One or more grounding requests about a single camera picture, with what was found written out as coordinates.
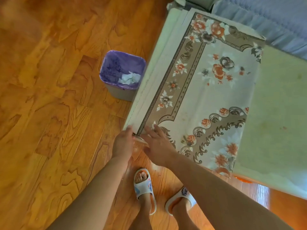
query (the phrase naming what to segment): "slide sandal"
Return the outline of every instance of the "slide sandal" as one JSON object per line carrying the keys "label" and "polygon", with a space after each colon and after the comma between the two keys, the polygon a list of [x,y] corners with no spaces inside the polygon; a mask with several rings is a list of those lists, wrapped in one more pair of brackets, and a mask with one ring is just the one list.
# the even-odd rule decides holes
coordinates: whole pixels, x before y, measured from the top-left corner
{"label": "slide sandal", "polygon": [[[145,172],[145,174],[147,174],[147,179],[143,182],[140,182],[138,184],[135,183],[135,177],[138,173],[141,172]],[[150,200],[151,200],[151,211],[149,213],[149,215],[152,215],[156,212],[157,209],[157,203],[156,203],[156,199],[154,197],[153,194],[153,188],[152,188],[152,184],[151,184],[151,178],[150,178],[150,174],[148,172],[147,169],[145,168],[141,168],[138,171],[136,171],[135,175],[134,175],[134,179],[133,179],[133,184],[134,184],[134,191],[136,193],[136,197],[137,199],[145,193],[151,193],[150,196]]]}
{"label": "slide sandal", "polygon": [[196,204],[196,200],[193,198],[191,193],[186,187],[180,189],[173,197],[171,197],[165,204],[165,210],[171,216],[173,215],[173,207],[179,203],[182,198],[187,198],[191,203],[191,208]]}

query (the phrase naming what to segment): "gray trash can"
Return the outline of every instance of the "gray trash can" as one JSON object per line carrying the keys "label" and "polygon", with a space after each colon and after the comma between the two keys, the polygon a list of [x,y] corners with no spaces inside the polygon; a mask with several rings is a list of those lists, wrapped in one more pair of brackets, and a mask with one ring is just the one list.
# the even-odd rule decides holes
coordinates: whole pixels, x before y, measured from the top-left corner
{"label": "gray trash can", "polygon": [[[145,67],[146,61],[142,57],[111,50],[103,59],[99,76],[113,97],[132,101],[144,76]],[[119,83],[122,75],[129,72],[140,74],[139,82],[130,85]]]}

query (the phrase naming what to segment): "person's left hand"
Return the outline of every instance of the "person's left hand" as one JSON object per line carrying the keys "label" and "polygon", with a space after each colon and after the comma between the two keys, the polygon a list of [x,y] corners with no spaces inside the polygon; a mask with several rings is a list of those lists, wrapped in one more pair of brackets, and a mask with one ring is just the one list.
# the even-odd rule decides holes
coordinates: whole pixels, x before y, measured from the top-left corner
{"label": "person's left hand", "polygon": [[119,158],[128,162],[132,155],[135,137],[132,136],[132,126],[128,126],[126,130],[121,131],[114,141],[112,158]]}

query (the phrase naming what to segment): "forearm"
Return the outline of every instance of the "forearm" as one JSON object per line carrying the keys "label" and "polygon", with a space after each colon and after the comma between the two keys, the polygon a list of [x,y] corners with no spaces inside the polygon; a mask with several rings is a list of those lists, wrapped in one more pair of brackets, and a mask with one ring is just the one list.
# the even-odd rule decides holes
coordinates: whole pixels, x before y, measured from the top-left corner
{"label": "forearm", "polygon": [[126,161],[112,158],[48,230],[103,229],[126,168]]}
{"label": "forearm", "polygon": [[275,214],[185,156],[174,155],[168,165],[215,230],[291,229]]}

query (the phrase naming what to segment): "person's right arm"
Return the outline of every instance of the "person's right arm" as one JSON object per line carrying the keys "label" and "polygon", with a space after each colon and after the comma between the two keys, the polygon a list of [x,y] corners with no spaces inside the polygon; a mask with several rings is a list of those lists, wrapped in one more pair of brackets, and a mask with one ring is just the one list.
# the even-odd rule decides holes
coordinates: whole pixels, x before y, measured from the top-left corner
{"label": "person's right arm", "polygon": [[146,127],[141,137],[153,163],[170,169],[197,201],[215,230],[292,229],[275,214],[214,174],[176,152],[163,131]]}

